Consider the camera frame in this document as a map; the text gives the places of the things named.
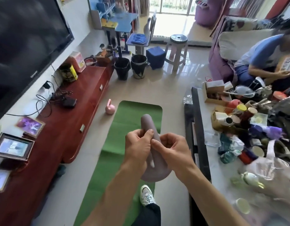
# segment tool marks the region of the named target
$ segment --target white sneaker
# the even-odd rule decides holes
[[[140,190],[140,201],[143,206],[156,203],[153,194],[147,185],[143,185]]]

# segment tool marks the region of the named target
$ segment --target left hand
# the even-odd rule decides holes
[[[150,140],[153,130],[149,129],[145,134],[142,129],[129,132],[125,136],[125,154],[123,164],[128,165],[141,176],[146,168],[146,159],[150,152]]]

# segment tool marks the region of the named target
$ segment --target green yoga mat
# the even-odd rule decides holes
[[[117,173],[124,158],[125,135],[130,131],[141,128],[140,119],[144,114],[149,114],[152,117],[156,129],[160,133],[162,123],[162,108],[160,106],[139,102],[120,102],[74,226],[80,226],[86,220],[100,200],[106,186]],[[146,183],[140,180],[139,187],[128,210],[124,226],[130,226],[142,208],[139,200],[139,192],[140,187],[144,184],[147,184],[154,192],[155,183]]]

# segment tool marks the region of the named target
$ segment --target framed photo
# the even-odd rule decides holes
[[[44,125],[44,122],[32,119],[30,117],[22,117],[16,124],[18,128],[34,138],[38,136]]]
[[[15,137],[6,133],[0,134],[0,157],[27,161],[34,141]]]
[[[11,171],[0,170],[0,193],[4,191]]]

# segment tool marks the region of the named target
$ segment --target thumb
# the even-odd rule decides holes
[[[152,129],[149,129],[145,134],[144,136],[141,138],[142,140],[145,140],[146,142],[150,143],[150,140],[152,139],[153,137],[153,130]]]
[[[168,148],[166,148],[161,142],[157,140],[151,140],[150,144],[153,149],[160,152],[161,154],[167,153],[169,151]]]

